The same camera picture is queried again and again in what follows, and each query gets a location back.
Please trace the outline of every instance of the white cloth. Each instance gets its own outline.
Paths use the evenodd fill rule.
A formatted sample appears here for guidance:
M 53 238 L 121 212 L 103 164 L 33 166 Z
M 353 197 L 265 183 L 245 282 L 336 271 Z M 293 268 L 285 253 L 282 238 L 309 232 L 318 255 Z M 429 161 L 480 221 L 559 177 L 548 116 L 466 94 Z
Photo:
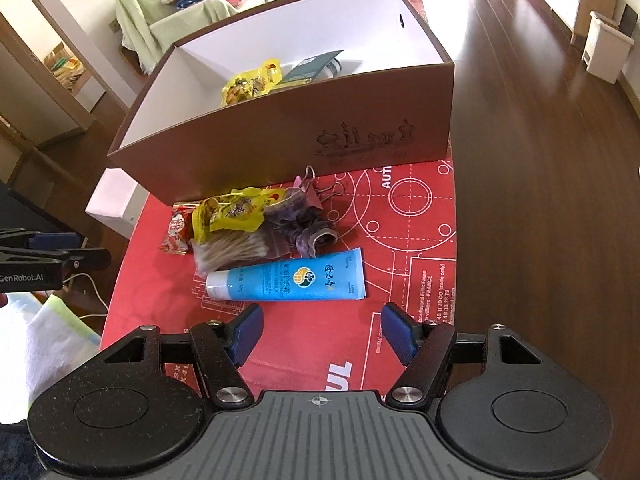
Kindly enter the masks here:
M 99 352 L 100 336 L 56 296 L 7 294 L 0 308 L 0 424 L 27 417 L 44 390 Z

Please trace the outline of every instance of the table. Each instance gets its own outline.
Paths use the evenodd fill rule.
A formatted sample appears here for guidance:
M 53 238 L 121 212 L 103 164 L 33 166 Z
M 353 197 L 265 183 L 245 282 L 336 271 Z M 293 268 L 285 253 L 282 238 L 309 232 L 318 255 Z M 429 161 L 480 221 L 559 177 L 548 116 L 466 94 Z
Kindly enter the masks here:
M 417 320 L 453 322 L 456 216 L 453 166 L 436 162 L 324 176 L 326 216 L 340 233 L 336 251 L 361 247 L 367 281 L 362 301 L 262 303 L 264 333 L 241 373 L 262 389 L 378 389 L 386 392 L 402 366 L 382 337 L 380 310 L 393 301 Z M 116 282 L 102 346 L 142 324 L 185 332 L 208 319 L 229 320 L 244 303 L 210 300 L 191 255 L 158 250 L 171 208 L 150 196 Z M 169 375 L 195 386 L 190 365 Z

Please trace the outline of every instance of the wooden floor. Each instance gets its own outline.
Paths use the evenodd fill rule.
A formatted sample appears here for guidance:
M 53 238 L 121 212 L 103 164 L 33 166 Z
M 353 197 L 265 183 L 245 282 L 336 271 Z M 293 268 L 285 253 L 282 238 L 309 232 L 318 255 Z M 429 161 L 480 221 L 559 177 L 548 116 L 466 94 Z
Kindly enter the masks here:
M 600 472 L 640 478 L 640 121 L 542 0 L 423 1 L 456 62 L 456 325 L 504 323 L 597 391 L 614 417 Z M 95 136 L 49 149 L 92 182 L 121 118 L 103 106 Z M 85 198 L 59 215 L 87 222 Z M 113 286 L 126 243 L 106 231 Z

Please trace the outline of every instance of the cotton swab bundle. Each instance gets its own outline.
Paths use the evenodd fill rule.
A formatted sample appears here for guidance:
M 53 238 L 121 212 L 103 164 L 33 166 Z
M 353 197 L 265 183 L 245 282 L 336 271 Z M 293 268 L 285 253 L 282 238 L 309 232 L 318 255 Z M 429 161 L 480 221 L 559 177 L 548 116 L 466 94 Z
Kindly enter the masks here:
M 192 242 L 198 274 L 205 276 L 235 262 L 265 258 L 269 247 L 260 229 L 253 233 L 220 229 L 203 244 Z

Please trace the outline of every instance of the toothpaste tube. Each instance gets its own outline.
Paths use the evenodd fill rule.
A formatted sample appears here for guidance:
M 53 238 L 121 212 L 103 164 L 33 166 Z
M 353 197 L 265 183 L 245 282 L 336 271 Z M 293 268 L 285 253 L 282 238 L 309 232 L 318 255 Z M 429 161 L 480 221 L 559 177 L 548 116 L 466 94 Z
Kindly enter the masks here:
M 353 249 L 217 270 L 207 276 L 207 293 L 234 301 L 362 300 L 367 295 L 362 253 Z

